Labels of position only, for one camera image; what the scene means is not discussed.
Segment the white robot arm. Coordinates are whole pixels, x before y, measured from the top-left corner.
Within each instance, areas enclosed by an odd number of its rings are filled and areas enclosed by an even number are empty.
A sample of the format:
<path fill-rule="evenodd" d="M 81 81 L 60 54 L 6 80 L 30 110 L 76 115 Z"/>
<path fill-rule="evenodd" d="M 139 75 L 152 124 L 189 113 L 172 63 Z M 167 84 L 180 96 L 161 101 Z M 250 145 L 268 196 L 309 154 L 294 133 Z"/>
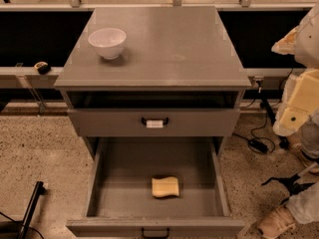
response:
<path fill-rule="evenodd" d="M 319 108 L 319 4 L 316 4 L 271 51 L 293 55 L 306 67 L 300 76 L 290 76 L 279 106 L 274 132 L 288 136 L 302 127 Z"/>

